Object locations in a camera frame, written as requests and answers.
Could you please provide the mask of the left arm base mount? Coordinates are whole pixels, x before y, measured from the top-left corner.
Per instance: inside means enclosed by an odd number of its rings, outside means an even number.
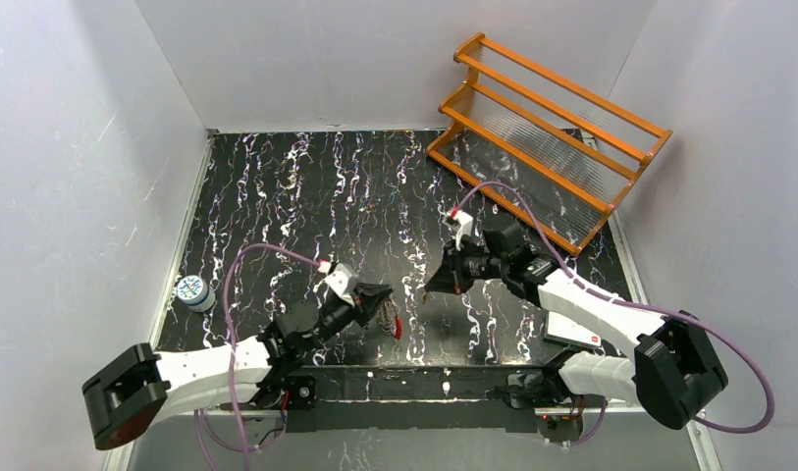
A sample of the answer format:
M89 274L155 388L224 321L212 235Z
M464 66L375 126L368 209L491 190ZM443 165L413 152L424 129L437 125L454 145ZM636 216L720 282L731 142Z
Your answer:
M284 413L311 410L317 401L317 380L313 374L292 373L285 377L271 375L249 391L239 405L249 411L269 410Z

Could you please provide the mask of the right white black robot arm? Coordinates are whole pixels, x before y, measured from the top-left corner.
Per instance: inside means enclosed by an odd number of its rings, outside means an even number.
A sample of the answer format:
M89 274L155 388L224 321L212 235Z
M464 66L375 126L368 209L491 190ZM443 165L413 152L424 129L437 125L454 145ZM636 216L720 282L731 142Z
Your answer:
M426 292L464 294L499 280L514 296L558 314L606 340L621 356L579 351L550 366L536 392L552 399L598 395L641 405L661 425L678 430L728 385L707 333L692 322L630 307L618 295L568 275L532 247L521 227L469 235L473 219L461 210L443 223L452 237Z

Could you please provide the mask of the white red keyring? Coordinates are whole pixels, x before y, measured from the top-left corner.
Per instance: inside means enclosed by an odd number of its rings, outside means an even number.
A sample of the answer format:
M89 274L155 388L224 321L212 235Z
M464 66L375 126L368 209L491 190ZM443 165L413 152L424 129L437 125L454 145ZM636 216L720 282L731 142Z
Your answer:
M395 340L401 339L402 321L398 314L398 308L391 298L381 304L377 317L381 330L386 336Z

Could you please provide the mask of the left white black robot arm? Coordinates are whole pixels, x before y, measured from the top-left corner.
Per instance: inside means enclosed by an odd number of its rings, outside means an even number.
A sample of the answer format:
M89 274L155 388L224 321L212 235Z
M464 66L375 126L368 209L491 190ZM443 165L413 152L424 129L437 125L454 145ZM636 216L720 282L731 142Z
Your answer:
M320 307L307 303L235 347L158 352L148 343L130 346L81 387L95 448L125 445L151 425L194 409L232 399L258 403L283 389L286 376L336 334L351 324L367 327L393 292L358 282L350 301L331 292Z

